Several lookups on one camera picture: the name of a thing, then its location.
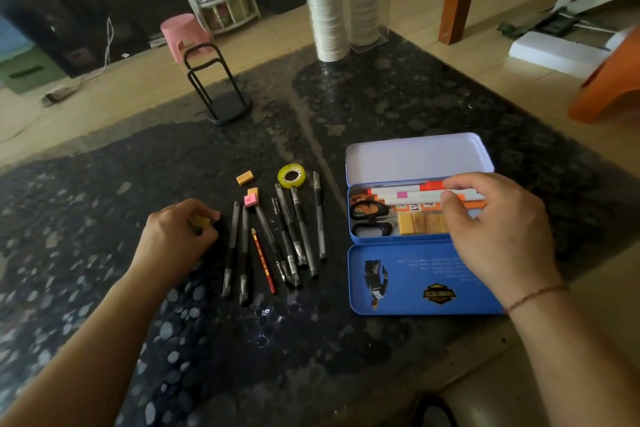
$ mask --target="yellow tape roll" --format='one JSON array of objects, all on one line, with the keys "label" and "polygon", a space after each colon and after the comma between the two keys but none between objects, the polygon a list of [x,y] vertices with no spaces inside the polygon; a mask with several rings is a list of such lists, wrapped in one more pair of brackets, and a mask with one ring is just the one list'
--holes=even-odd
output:
[{"label": "yellow tape roll", "polygon": [[[286,179],[287,174],[290,172],[296,173],[296,178],[289,180]],[[300,164],[287,164],[278,172],[278,182],[284,188],[290,189],[292,187],[300,187],[306,178],[305,169]]]}]

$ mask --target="bracelet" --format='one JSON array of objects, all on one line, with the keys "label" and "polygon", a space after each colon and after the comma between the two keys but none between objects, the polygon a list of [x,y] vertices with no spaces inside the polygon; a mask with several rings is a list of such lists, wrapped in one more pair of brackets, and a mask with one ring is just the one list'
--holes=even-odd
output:
[{"label": "bracelet", "polygon": [[567,286],[566,284],[558,284],[556,286],[543,287],[539,291],[531,293],[528,296],[524,296],[519,301],[513,303],[511,306],[509,306],[507,309],[504,310],[504,313],[505,314],[509,314],[514,309],[516,309],[516,308],[520,307],[521,305],[523,305],[525,302],[529,302],[530,300],[535,299],[536,297],[542,296],[542,295],[544,295],[546,293],[556,292],[556,291],[568,291],[568,290],[569,290],[569,286]]}]

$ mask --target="orange plastic stool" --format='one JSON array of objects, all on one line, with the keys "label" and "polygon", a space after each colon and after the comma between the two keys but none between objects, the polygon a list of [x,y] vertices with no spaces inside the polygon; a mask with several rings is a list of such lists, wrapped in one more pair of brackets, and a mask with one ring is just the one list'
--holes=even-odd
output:
[{"label": "orange plastic stool", "polygon": [[582,84],[569,107],[569,118],[593,123],[619,96],[640,90],[640,26]]},{"label": "orange plastic stool", "polygon": [[[207,32],[200,26],[193,14],[180,14],[160,24],[167,46],[176,62],[184,60],[184,52],[192,46],[211,42]],[[203,48],[198,52],[208,53],[211,48]]]}]

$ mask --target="black and gold logo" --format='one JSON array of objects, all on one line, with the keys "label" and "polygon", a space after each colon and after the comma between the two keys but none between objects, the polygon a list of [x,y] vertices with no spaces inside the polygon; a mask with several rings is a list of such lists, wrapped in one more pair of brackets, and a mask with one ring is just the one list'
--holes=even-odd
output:
[{"label": "black and gold logo", "polygon": [[433,284],[432,286],[428,286],[424,289],[422,297],[430,300],[431,302],[435,302],[436,304],[443,305],[444,303],[454,299],[456,297],[456,293],[447,286]]}]

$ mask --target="blue metal pencil case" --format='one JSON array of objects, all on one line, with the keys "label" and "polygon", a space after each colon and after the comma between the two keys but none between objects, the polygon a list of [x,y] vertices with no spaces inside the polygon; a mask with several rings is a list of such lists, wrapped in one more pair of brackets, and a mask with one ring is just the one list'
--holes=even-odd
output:
[{"label": "blue metal pencil case", "polygon": [[[426,316],[503,312],[491,291],[460,260],[448,233],[399,234],[397,221],[402,212],[437,214],[425,208],[426,204],[388,206],[385,216],[367,218],[368,226],[364,227],[356,226],[360,217],[353,214],[353,204],[359,199],[368,194],[374,201],[376,193],[382,192],[376,188],[414,188],[473,171],[493,172],[491,158],[475,133],[379,140],[347,148],[349,233],[355,243],[348,253],[349,301],[356,313]],[[471,209],[469,213],[476,216],[479,211]]]}]

